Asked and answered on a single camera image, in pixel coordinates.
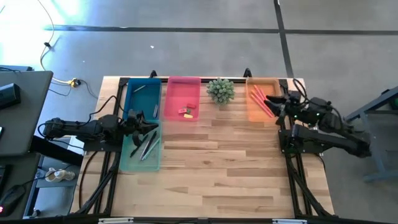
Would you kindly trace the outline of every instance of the plastic bin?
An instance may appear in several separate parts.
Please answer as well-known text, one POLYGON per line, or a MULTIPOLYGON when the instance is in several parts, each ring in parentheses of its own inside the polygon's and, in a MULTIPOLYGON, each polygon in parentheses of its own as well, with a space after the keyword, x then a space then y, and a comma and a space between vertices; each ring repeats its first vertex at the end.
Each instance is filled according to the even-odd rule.
POLYGON ((197 77, 169 77, 164 106, 164 118, 171 121, 197 121, 200 103, 200 78, 197 77), (191 110, 193 118, 184 118, 178 110, 187 104, 193 104, 191 110))
MULTIPOLYGON (((123 140, 123 148, 121 153, 119 168, 124 172, 137 172, 137 171, 157 171, 160 168, 160 160, 162 158, 162 127, 159 121, 160 111, 160 97, 162 93, 162 83, 160 79, 156 78, 131 78, 127 86, 126 102, 124 110, 133 109, 135 112, 144 112, 146 121, 158 123, 159 127, 148 133, 147 140, 142 144, 135 155, 130 158, 130 153, 136 148, 131 135, 125 136, 123 140), (134 90, 142 87, 144 88, 134 92, 134 90), (158 105, 157 117, 153 118, 155 105, 158 105), (157 138, 160 138, 159 143, 155 146, 148 158, 140 161, 140 156, 145 148, 146 142, 149 141, 152 133, 157 131, 157 138)), ((123 119, 127 119, 127 113, 123 113, 123 119)))
POLYGON ((248 78, 246 80, 246 105, 249 121, 252 122, 275 122, 276 118, 270 118, 266 112, 251 98, 254 86, 257 86, 265 95, 280 96, 279 80, 277 78, 248 78))

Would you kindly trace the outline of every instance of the pink bin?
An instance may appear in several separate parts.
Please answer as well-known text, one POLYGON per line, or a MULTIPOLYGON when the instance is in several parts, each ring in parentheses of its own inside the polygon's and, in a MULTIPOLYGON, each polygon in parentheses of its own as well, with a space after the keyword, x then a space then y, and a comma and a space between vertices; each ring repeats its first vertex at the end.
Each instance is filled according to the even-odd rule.
POLYGON ((200 78, 169 77, 164 106, 164 118, 171 121, 197 121, 199 117, 200 78), (193 118, 184 118, 178 111, 188 104, 195 105, 191 110, 193 118))

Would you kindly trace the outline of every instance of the orange bin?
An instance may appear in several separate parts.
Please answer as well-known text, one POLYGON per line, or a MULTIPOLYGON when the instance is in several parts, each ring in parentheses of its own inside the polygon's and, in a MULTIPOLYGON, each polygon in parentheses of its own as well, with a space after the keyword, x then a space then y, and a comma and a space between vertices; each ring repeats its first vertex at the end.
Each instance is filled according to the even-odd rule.
POLYGON ((280 96, 279 80, 277 78, 248 78, 246 80, 246 105, 248 107, 248 117, 253 122, 275 122, 276 117, 270 118, 268 114, 252 99, 252 90, 262 90, 265 95, 280 96))

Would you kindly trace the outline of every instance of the gray concrete floor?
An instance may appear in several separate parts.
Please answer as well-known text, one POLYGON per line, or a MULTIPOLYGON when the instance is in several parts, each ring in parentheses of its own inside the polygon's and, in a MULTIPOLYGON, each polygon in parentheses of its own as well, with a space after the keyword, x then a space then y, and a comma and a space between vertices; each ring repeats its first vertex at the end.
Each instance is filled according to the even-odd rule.
MULTIPOLYGON (((51 35, 42 26, 49 19, 36 1, 14 2, 6 1, 0 14, 0 64, 40 70, 43 42, 51 35)), ((42 2, 56 24, 277 28, 272 0, 42 2)), ((280 0, 280 5, 286 29, 398 29, 395 0, 280 0)), ((398 84, 398 36, 288 35, 287 42, 294 75, 305 79, 308 94, 332 101, 344 115, 398 84)), ((84 79, 96 94, 104 75, 148 75, 153 69, 159 75, 240 77, 250 67, 256 77, 287 76, 278 34, 59 31, 52 43, 56 44, 44 58, 45 68, 59 79, 84 79)), ((39 122, 56 116, 85 120, 95 104, 85 87, 68 97, 49 93, 39 122)), ((337 215, 397 222, 398 182, 362 181, 375 171, 371 159, 334 149, 325 154, 325 162, 337 215)), ((66 213, 65 202, 72 194, 64 192, 51 205, 42 192, 36 207, 51 208, 50 215, 66 213)))

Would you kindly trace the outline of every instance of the green plant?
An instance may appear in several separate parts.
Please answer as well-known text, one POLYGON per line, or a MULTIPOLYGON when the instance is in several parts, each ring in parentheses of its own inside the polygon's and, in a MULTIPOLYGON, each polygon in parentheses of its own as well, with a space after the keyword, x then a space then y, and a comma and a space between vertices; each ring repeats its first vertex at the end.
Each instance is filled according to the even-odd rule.
POLYGON ((217 105, 225 105, 234 99, 234 83, 218 78, 207 84, 207 93, 217 105))

